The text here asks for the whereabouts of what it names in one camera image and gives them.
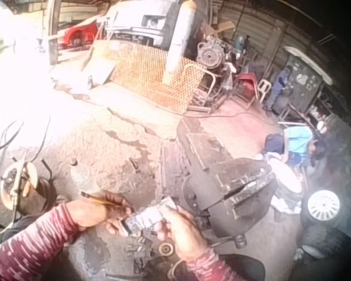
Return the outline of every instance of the person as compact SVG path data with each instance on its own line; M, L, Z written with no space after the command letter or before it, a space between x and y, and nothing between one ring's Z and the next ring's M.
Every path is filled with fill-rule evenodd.
M287 67L285 67L284 70L282 70L278 74L278 76L276 78L276 82L274 82L274 84L273 84L273 88L272 88L272 91L270 93L270 96L268 97L268 100L266 101L266 103L263 107L263 109L266 111L267 115L269 115L271 113L271 109L273 107L273 104L275 103L278 95L282 92L282 90L286 86L288 76L291 74L292 71L293 71L293 69L291 68L291 66L287 66Z
M33 280L77 232L104 224L111 234L125 236L121 220L132 213L132 206L121 195L105 191L101 198L114 206L80 198L60 204L43 214L26 229L0 244L0 280ZM193 216L177 207L163 210L165 221L155 226L160 240L171 238L180 259L198 280L243 279L207 244Z
M324 124L318 124L320 133L326 132ZM326 145L322 140L314 139L308 126L286 128L283 134L274 133L266 137L263 154L268 152L281 155L282 162L297 166L307 159L320 160L325 157Z

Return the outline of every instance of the workshop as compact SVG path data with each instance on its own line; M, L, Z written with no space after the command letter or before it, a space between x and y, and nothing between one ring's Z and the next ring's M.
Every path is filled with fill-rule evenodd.
M0 280L351 280L346 10L0 0Z

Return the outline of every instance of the white plastic chair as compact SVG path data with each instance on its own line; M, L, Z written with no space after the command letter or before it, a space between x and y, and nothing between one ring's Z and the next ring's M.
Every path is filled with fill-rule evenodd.
M265 95L270 91L271 89L271 82L265 80L265 79L261 79L259 84L257 85L257 89L259 91L259 93L261 94L261 98L260 98L260 103L263 103L263 100L265 98Z

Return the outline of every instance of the pencil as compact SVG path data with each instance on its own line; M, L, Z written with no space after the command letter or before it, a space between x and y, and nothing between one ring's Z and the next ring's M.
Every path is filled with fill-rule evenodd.
M104 199L101 199L99 197L96 197L96 196L93 196L93 195L90 195L86 192L83 192L81 191L80 194L85 197L85 198L89 198L93 201L95 201L96 203L99 203L99 204L103 204L103 205L112 205L112 206L116 206L116 204L112 203L112 202L109 202L107 200L104 200Z

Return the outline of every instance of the orange mesh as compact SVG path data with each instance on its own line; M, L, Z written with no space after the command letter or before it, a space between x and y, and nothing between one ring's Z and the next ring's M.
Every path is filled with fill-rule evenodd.
M172 83L162 83L167 51L157 48L118 40L97 40L94 43L94 55L99 54L106 59L117 62L111 80L156 104L176 113L185 113L202 79L203 71L193 64L196 62L182 58Z

